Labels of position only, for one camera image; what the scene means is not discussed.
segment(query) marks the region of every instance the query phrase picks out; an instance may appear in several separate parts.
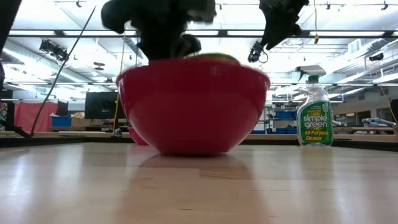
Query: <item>red bowl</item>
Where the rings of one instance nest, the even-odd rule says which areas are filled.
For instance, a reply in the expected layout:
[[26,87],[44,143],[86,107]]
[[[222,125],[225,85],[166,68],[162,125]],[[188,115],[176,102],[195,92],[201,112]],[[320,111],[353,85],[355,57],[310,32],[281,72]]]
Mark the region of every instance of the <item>red bowl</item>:
[[270,81],[253,69],[214,60],[159,60],[118,76],[133,128],[162,154],[217,154],[254,128]]
[[147,146],[148,143],[146,143],[140,135],[134,130],[134,128],[129,128],[129,134],[131,139],[139,146]]

